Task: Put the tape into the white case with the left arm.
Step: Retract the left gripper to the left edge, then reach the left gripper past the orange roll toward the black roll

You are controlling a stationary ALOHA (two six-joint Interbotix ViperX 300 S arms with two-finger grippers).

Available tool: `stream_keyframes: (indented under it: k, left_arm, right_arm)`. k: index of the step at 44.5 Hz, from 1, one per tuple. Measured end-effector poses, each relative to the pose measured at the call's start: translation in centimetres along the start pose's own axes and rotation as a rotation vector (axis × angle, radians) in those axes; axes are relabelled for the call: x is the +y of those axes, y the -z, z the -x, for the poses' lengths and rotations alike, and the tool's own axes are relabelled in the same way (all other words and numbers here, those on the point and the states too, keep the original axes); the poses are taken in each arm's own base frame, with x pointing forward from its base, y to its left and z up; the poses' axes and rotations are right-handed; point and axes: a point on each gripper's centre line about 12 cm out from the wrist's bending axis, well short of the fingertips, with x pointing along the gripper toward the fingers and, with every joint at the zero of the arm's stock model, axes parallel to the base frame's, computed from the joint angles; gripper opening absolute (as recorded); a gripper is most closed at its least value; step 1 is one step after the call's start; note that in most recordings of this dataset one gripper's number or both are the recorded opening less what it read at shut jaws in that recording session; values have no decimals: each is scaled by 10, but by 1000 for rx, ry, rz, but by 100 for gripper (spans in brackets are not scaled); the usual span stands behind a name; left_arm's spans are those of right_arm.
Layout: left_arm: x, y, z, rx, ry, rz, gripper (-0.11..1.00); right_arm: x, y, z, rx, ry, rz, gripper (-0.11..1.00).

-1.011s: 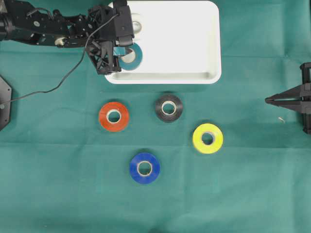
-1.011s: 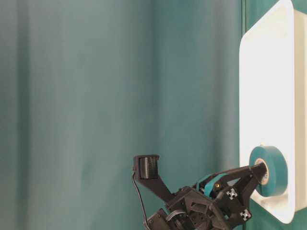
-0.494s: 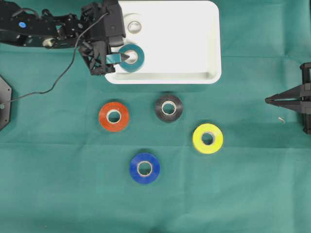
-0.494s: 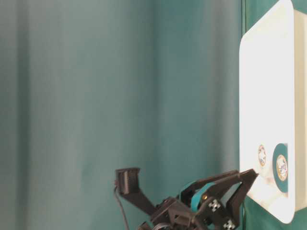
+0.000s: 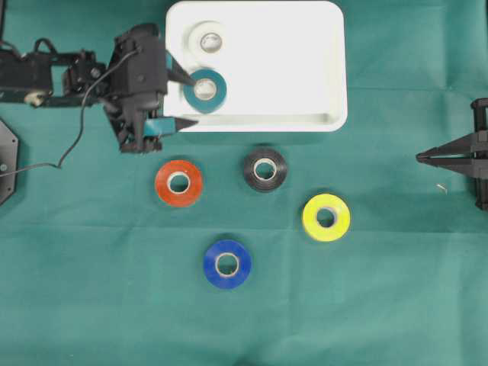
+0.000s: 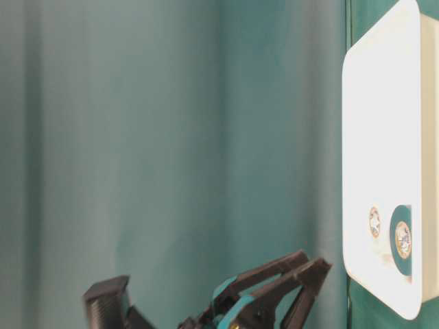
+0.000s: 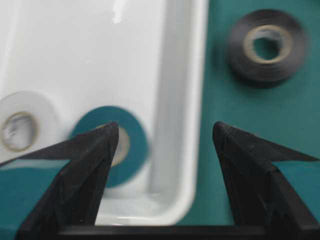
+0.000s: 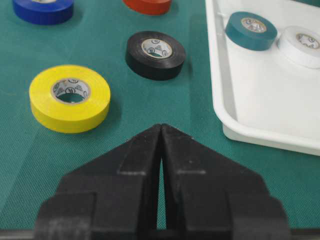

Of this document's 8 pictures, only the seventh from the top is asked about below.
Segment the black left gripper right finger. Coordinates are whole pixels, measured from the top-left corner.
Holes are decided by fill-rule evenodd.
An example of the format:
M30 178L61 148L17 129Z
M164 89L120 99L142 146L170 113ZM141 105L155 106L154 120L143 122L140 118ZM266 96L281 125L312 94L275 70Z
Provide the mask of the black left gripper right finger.
M320 160L297 150L260 138L218 121L212 141L227 191L234 228L243 239L317 240L320 221L303 195L280 169L294 166L302 173Z

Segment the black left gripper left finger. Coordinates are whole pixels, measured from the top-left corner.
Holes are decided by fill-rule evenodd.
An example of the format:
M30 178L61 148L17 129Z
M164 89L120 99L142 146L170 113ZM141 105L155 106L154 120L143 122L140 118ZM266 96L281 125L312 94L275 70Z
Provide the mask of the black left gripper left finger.
M93 225L119 140L115 122L0 165L0 237L53 240Z

